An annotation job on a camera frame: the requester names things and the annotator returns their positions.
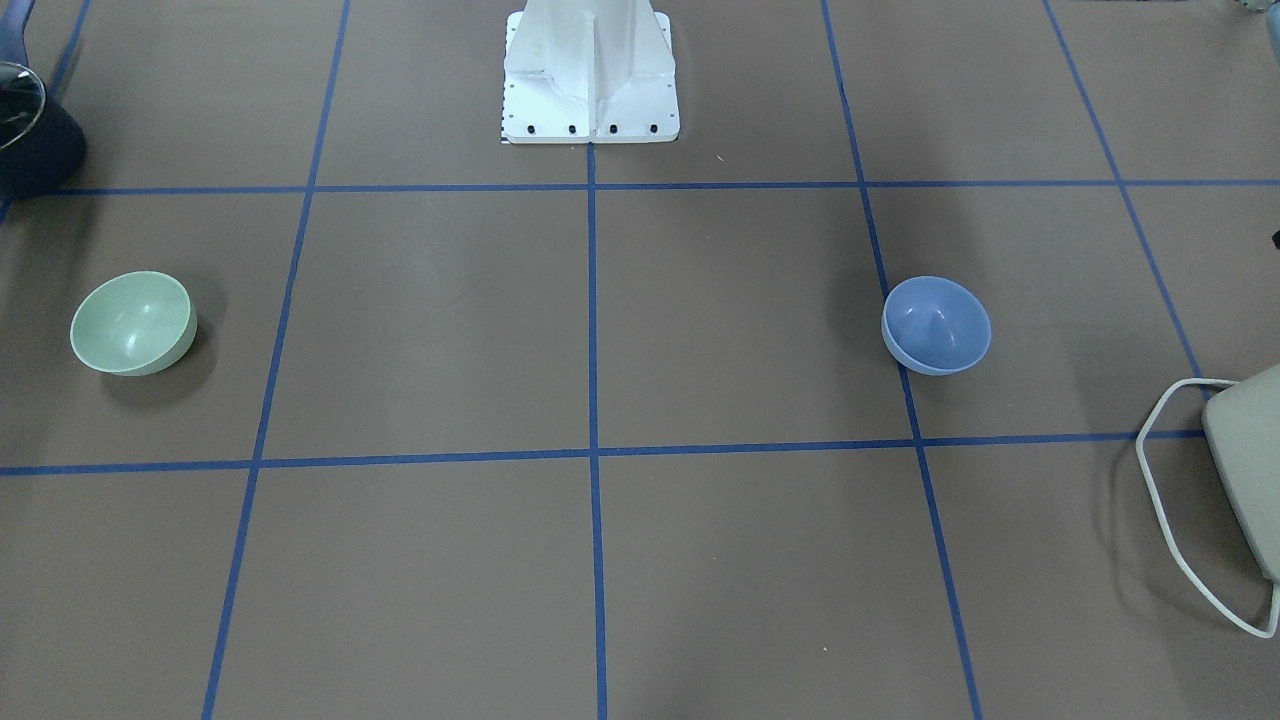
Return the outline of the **blue bowl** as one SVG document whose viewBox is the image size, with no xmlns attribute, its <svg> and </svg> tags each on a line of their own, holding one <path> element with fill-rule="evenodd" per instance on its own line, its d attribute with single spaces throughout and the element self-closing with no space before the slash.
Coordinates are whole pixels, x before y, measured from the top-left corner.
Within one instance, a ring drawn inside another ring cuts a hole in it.
<svg viewBox="0 0 1280 720">
<path fill-rule="evenodd" d="M 886 296 L 881 334 L 901 366 L 942 377 L 982 363 L 993 341 L 993 327 L 984 304 L 965 286 L 938 275 L 918 275 L 897 283 Z"/>
</svg>

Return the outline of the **green bowl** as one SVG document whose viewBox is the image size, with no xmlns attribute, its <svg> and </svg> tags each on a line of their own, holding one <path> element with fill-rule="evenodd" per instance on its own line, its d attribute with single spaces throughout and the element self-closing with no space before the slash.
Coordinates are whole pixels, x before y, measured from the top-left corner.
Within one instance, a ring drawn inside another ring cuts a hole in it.
<svg viewBox="0 0 1280 720">
<path fill-rule="evenodd" d="M 191 348 L 198 315 L 187 288 L 163 272 L 106 281 L 79 304 L 69 341 L 87 368 L 120 377 L 152 375 Z"/>
</svg>

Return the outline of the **cream toaster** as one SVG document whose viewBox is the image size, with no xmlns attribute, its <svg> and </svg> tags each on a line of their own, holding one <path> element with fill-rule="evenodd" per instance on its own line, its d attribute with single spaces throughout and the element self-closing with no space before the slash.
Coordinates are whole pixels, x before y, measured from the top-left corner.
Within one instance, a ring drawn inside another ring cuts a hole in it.
<svg viewBox="0 0 1280 720">
<path fill-rule="evenodd" d="M 1261 571 L 1279 580 L 1279 368 L 1217 392 L 1203 428 L 1220 480 Z"/>
</svg>

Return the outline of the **dark blue saucepan with lid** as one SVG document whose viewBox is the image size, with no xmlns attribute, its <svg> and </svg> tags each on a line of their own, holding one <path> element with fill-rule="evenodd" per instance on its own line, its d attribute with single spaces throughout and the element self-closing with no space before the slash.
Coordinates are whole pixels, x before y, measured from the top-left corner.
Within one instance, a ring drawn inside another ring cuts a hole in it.
<svg viewBox="0 0 1280 720">
<path fill-rule="evenodd" d="M 81 126 L 31 67 L 26 26 L 35 4 L 9 1 L 1 20 L 1 199 L 51 193 L 87 152 Z"/>
</svg>

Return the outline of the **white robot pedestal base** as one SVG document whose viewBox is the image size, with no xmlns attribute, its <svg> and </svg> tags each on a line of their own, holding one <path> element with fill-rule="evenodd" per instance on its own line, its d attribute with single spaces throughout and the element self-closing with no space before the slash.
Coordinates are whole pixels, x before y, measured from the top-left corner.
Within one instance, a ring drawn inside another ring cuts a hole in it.
<svg viewBox="0 0 1280 720">
<path fill-rule="evenodd" d="M 681 133 L 672 24 L 649 1 L 529 1 L 506 18 L 500 140 L 666 143 Z"/>
</svg>

